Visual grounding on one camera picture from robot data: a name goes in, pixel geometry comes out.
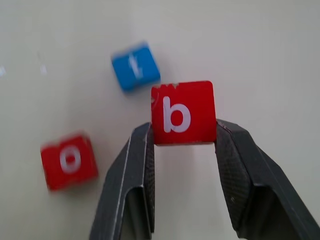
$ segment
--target red cube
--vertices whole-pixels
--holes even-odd
[[[154,143],[212,143],[217,138],[214,89],[210,81],[162,84],[151,89]]]
[[[91,142],[83,134],[44,146],[41,158],[46,184],[51,191],[98,176]]]

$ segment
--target textured gripper pad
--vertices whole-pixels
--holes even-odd
[[[150,128],[146,137],[144,188],[151,232],[155,231],[155,147],[154,133]]]
[[[231,134],[218,122],[215,144],[221,186],[232,227],[239,230],[251,189],[250,177]]]

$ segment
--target letter b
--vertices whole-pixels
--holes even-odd
[[[182,113],[182,123],[180,125],[173,125],[171,122],[171,115],[174,111],[180,111]],[[176,133],[185,132],[191,124],[191,114],[189,109],[181,104],[175,104],[170,106],[170,98],[165,96],[163,98],[163,126],[166,133],[170,133],[171,130]]]

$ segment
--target blue letter block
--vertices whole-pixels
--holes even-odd
[[[115,54],[111,60],[120,86],[126,92],[160,80],[160,72],[146,43]]]

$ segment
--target letter o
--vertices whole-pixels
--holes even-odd
[[[74,162],[68,163],[68,156],[74,156]],[[75,173],[81,166],[81,155],[79,149],[76,146],[67,146],[62,149],[60,152],[60,165],[64,173]]]

